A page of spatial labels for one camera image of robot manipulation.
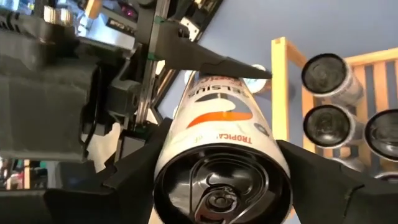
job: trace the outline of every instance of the pull tab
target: pull tab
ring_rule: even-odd
[[[236,218],[239,199],[229,186],[207,191],[195,211],[195,221],[202,224],[229,224]]]

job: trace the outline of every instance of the orange stripe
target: orange stripe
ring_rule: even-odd
[[[192,126],[208,121],[244,121],[251,119],[252,117],[253,115],[251,113],[211,112],[195,118],[187,128],[191,128]]]

